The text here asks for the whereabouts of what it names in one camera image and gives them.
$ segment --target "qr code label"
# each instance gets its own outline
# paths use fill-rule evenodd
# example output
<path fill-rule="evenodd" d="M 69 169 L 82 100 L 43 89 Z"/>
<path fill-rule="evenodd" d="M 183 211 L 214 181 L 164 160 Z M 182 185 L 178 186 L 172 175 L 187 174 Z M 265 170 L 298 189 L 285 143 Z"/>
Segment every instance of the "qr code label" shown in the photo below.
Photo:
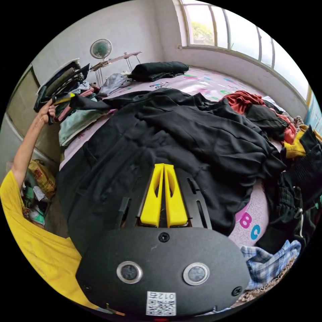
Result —
<path fill-rule="evenodd" d="M 175 293 L 148 292 L 146 315 L 176 315 Z"/>

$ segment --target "window frame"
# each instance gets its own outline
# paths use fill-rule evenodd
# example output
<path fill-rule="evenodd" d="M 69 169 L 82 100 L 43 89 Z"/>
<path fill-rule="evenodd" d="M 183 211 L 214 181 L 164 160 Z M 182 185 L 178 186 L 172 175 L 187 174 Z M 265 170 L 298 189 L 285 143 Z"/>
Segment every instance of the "window frame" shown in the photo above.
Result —
<path fill-rule="evenodd" d="M 219 52 L 226 52 L 226 53 L 230 53 L 236 57 L 240 57 L 243 59 L 246 59 L 252 63 L 255 63 L 261 67 L 263 67 L 266 70 L 269 70 L 273 75 L 275 75 L 276 77 L 280 78 L 283 82 L 285 82 L 288 86 L 290 86 L 296 93 L 297 95 L 303 99 L 303 101 L 306 103 L 306 105 L 308 106 L 310 103 L 310 98 L 311 98 L 311 94 L 312 94 L 312 90 L 310 85 L 308 85 L 308 91 L 307 91 L 307 96 L 303 97 L 298 90 L 288 81 L 286 80 L 282 75 L 280 75 L 274 68 L 275 68 L 275 46 L 274 46 L 274 40 L 272 37 L 271 38 L 271 46 L 272 46 L 272 64 L 271 66 L 268 66 L 264 63 L 261 62 L 262 60 L 262 40 L 261 40 L 261 34 L 259 31 L 258 26 L 255 25 L 256 30 L 257 30 L 257 35 L 258 35 L 258 43 L 259 43 L 259 57 L 258 59 L 253 58 L 251 56 L 248 56 L 247 54 L 244 54 L 242 52 L 239 51 L 235 51 L 233 49 L 231 49 L 231 31 L 230 31 L 230 25 L 229 25 L 229 19 L 227 17 L 227 13 L 226 13 L 226 9 L 212 5 L 212 4 L 205 4 L 205 3 L 183 3 L 182 0 L 178 0 L 179 5 L 181 7 L 181 11 L 183 14 L 183 18 L 184 18 L 184 23 L 185 23 L 185 29 L 186 29 L 186 43 L 187 46 L 184 46 L 183 48 L 190 48 L 190 49 L 206 49 L 206 50 L 215 50 L 215 51 L 219 51 Z M 189 21 L 188 15 L 186 13 L 185 7 L 191 7 L 191 6 L 206 6 L 208 7 L 211 17 L 212 17 L 212 21 L 213 21 L 213 32 L 214 32 L 214 39 L 215 39 L 215 45 L 214 46 L 210 46 L 210 45 L 198 45 L 198 44 L 192 44 L 191 43 L 191 22 Z M 216 17 L 215 14 L 213 12 L 213 10 L 211 9 L 211 7 L 218 7 L 222 10 L 224 18 L 225 18 L 225 22 L 226 22 L 226 29 L 227 29 L 227 48 L 225 47 L 219 47 L 218 46 L 218 31 L 217 31 L 217 23 L 216 23 Z"/>

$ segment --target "small table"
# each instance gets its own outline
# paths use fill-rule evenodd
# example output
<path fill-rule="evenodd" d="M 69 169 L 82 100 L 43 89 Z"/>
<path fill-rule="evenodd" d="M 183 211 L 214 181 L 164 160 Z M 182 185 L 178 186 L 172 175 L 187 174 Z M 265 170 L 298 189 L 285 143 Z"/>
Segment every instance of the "small table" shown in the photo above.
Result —
<path fill-rule="evenodd" d="M 108 60 L 105 60 L 105 61 L 101 61 L 98 64 L 96 64 L 94 66 L 91 66 L 90 71 L 95 72 L 97 85 L 99 87 L 101 87 L 104 84 L 103 75 L 102 75 L 102 68 L 103 67 L 108 66 L 111 63 L 114 63 L 114 62 L 116 62 L 118 60 L 125 59 L 130 71 L 132 71 L 132 66 L 131 66 L 129 57 L 135 56 L 137 58 L 139 64 L 141 64 L 139 59 L 138 59 L 138 54 L 141 54 L 141 53 L 142 53 L 141 51 L 138 51 L 136 53 L 126 54 L 126 55 L 119 56 L 119 57 L 116 57 L 116 58 L 113 58 L 113 59 L 108 59 Z"/>

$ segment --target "hand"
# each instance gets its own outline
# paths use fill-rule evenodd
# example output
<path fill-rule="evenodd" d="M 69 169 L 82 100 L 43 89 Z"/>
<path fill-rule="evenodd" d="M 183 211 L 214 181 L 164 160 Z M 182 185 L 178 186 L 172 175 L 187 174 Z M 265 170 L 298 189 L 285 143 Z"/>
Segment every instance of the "hand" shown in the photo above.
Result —
<path fill-rule="evenodd" d="M 40 121 L 44 122 L 44 124 L 49 121 L 47 113 L 49 113 L 52 118 L 55 117 L 55 106 L 53 106 L 52 103 L 53 101 L 50 99 L 38 112 L 37 117 Z"/>

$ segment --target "black coat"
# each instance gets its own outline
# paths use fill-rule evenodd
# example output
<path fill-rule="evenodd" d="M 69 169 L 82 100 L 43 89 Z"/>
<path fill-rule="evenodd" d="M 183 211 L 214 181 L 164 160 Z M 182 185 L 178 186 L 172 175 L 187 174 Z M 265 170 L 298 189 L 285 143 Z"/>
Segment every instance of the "black coat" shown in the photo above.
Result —
<path fill-rule="evenodd" d="M 285 169 L 261 129 L 233 111 L 226 99 L 211 102 L 201 94 L 159 89 L 101 102 L 76 96 L 70 106 L 119 109 L 56 179 L 68 231 L 80 254 L 114 228 L 122 198 L 143 169 L 155 163 L 173 164 L 193 176 L 213 228 L 226 236 L 256 180 Z"/>

